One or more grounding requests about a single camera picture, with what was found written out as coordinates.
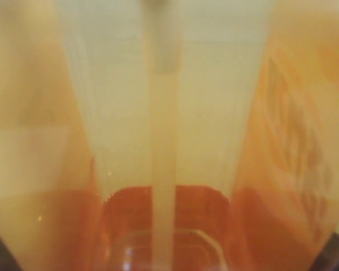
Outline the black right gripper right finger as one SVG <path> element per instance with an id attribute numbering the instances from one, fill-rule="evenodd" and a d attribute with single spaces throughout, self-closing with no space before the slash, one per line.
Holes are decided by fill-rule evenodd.
<path id="1" fill-rule="evenodd" d="M 333 233 L 310 270 L 339 270 L 339 233 Z"/>

